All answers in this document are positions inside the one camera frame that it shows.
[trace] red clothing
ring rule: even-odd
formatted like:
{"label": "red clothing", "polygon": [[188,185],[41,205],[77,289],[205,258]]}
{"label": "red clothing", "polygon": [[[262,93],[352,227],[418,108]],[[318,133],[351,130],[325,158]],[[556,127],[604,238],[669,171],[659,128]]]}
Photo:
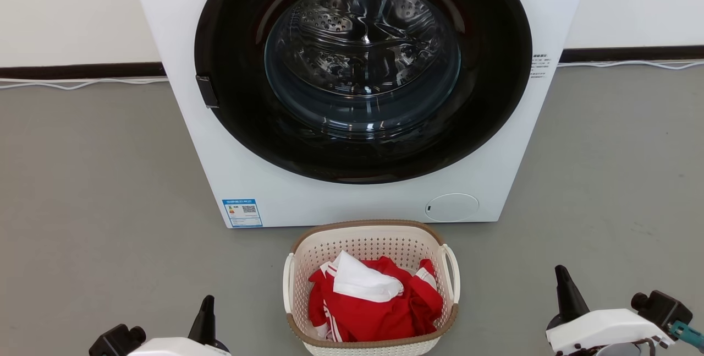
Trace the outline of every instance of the red clothing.
{"label": "red clothing", "polygon": [[316,328],[325,326],[327,338],[336,342],[395,340],[435,332],[433,322],[440,318],[443,300],[429,259],[420,261],[415,275],[398,268],[386,256],[362,263],[397,278],[403,284],[403,293],[385,303],[335,293],[332,289],[337,270],[325,264],[309,278],[314,282],[309,318]]}

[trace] brown basket rim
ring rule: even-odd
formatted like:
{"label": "brown basket rim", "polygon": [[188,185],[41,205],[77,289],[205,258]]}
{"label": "brown basket rim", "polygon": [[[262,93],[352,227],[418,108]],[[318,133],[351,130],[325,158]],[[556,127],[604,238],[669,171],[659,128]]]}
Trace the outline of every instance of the brown basket rim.
{"label": "brown basket rim", "polygon": [[334,229],[340,229],[340,228],[354,228],[354,227],[366,227],[366,226],[407,226],[407,227],[415,227],[415,228],[420,228],[423,231],[426,231],[430,235],[435,238],[435,240],[438,241],[438,245],[444,245],[445,242],[442,240],[442,237],[440,234],[438,234],[433,228],[430,228],[427,224],[421,223],[420,221],[412,221],[412,220],[355,220],[355,221],[342,221],[340,223],[333,223],[333,224],[326,224],[324,226],[317,226],[314,228],[310,228],[308,231],[306,231],[304,234],[301,235],[301,237],[294,243],[294,246],[291,248],[291,253],[296,254],[296,251],[299,250],[299,246],[301,243],[306,240],[307,237],[315,234],[315,233],[320,233],[320,232],[325,232],[325,231],[331,231]]}
{"label": "brown basket rim", "polygon": [[[299,246],[301,243],[309,236],[315,234],[315,233],[320,233],[323,231],[330,231],[334,229],[339,229],[339,228],[353,228],[353,227],[363,227],[363,226],[411,226],[415,228],[420,228],[437,240],[438,244],[444,245],[445,242],[442,240],[442,237],[432,228],[430,228],[427,224],[421,223],[420,221],[412,221],[412,220],[357,220],[357,221],[343,221],[341,223],[333,223],[333,224],[327,224],[324,226],[319,226],[312,228],[306,233],[301,235],[301,238],[296,241],[294,246],[291,248],[291,253],[296,254],[296,251],[298,250]],[[442,325],[442,327],[438,328],[437,331],[434,333],[430,334],[425,334],[423,336],[417,336],[417,337],[410,337],[410,338],[402,338],[398,340],[387,340],[387,341],[367,341],[367,342],[354,342],[354,343],[337,343],[337,342],[331,342],[331,341],[323,341],[323,340],[317,340],[315,338],[312,338],[308,335],[306,335],[299,327],[296,325],[296,321],[294,321],[294,315],[293,314],[286,314],[286,319],[289,321],[289,326],[291,327],[291,330],[296,334],[296,336],[301,340],[304,341],[304,343],[309,344],[310,346],[315,346],[318,348],[338,348],[338,349],[370,349],[370,348],[390,348],[392,346],[404,346],[404,345],[410,345],[413,343],[422,343],[426,341],[433,341],[437,338],[442,337],[447,331],[452,327],[452,325],[455,323],[455,319],[457,319],[457,313],[459,311],[459,304],[453,304],[452,309],[450,310],[450,316],[448,317],[447,321],[445,324]]]}
{"label": "brown basket rim", "polygon": [[289,326],[291,330],[296,334],[296,336],[304,343],[318,348],[338,348],[338,349],[370,349],[370,348],[390,348],[392,346],[404,346],[413,343],[422,343],[426,341],[432,341],[437,338],[442,337],[447,333],[447,331],[455,324],[455,319],[457,319],[457,313],[460,309],[459,304],[453,304],[450,310],[450,317],[447,319],[442,327],[438,328],[437,331],[430,334],[425,334],[423,336],[402,338],[400,340],[387,340],[387,341],[366,341],[366,342],[331,342],[317,340],[310,336],[307,336],[301,329],[296,325],[294,321],[293,314],[286,314],[286,319],[289,321]]}

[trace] white cable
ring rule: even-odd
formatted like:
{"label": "white cable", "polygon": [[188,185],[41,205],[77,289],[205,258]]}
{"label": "white cable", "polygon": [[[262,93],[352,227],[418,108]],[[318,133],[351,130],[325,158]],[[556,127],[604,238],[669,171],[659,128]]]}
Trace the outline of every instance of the white cable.
{"label": "white cable", "polygon": [[[61,90],[77,90],[81,87],[86,87],[88,85],[93,85],[97,83],[122,83],[130,85],[148,85],[153,83],[167,83],[168,78],[143,78],[143,79],[124,79],[120,80],[118,78],[101,78],[99,80],[16,80],[13,78],[0,78],[0,83],[12,83],[10,85],[0,85],[0,90],[10,89],[14,87],[30,87],[30,86],[42,86],[42,87],[54,87]],[[57,85],[60,83],[78,83],[78,85],[73,86],[63,86]]]}
{"label": "white cable", "polygon": [[613,61],[609,63],[598,63],[598,62],[583,62],[583,63],[558,63],[558,67],[613,67],[615,65],[631,65],[631,64],[642,64],[642,65],[653,65],[654,67],[665,68],[666,70],[684,70],[685,68],[694,67],[695,65],[702,65],[704,61],[670,61],[667,64],[683,64],[683,65],[667,65],[663,63],[656,63],[654,61],[641,61],[641,60],[628,60],[628,61]]}
{"label": "white cable", "polygon": [[[669,65],[669,64],[681,64],[679,66]],[[596,68],[606,68],[613,67],[615,65],[652,65],[654,67],[664,68],[666,70],[684,70],[685,68],[694,67],[695,65],[703,65],[704,61],[669,61],[667,64],[656,63],[653,61],[641,61],[641,60],[629,60],[629,61],[613,61],[608,63],[601,62],[583,62],[583,63],[558,63],[558,67],[596,67]],[[97,83],[123,83],[130,85],[148,85],[153,83],[167,83],[168,78],[144,78],[144,79],[124,79],[120,80],[118,78],[101,78],[98,80],[17,80],[11,78],[0,78],[0,83],[12,83],[10,85],[0,85],[0,90],[10,89],[14,87],[30,87],[30,86],[42,86],[42,87],[53,87],[61,90],[77,90],[78,88],[86,87],[88,85],[93,85]],[[76,83],[78,85],[73,85],[66,87],[63,85],[57,85],[62,83]]]}

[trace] basket handle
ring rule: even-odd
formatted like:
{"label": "basket handle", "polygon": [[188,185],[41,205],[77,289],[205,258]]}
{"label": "basket handle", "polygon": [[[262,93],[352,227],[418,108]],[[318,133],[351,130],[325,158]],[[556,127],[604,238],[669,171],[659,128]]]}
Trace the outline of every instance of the basket handle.
{"label": "basket handle", "polygon": [[284,309],[286,313],[291,313],[291,304],[293,303],[292,297],[294,295],[294,284],[292,282],[292,272],[294,266],[296,265],[296,259],[294,253],[289,253],[286,258],[286,263],[284,264]]}
{"label": "basket handle", "polygon": [[[450,272],[447,266],[447,256],[450,258],[450,268],[452,269],[452,281],[450,281]],[[460,266],[457,264],[457,258],[455,253],[453,253],[450,246],[447,244],[440,246],[440,260],[445,268],[445,277],[447,278],[447,288],[450,290],[450,298],[452,298],[454,304],[460,302]]]}

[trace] white washing machine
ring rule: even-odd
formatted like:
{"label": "white washing machine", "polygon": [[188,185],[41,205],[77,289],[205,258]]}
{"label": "white washing machine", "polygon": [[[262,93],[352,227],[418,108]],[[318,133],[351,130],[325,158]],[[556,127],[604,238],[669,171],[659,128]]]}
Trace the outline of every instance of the white washing machine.
{"label": "white washing machine", "polygon": [[229,228],[496,221],[579,0],[141,0]]}

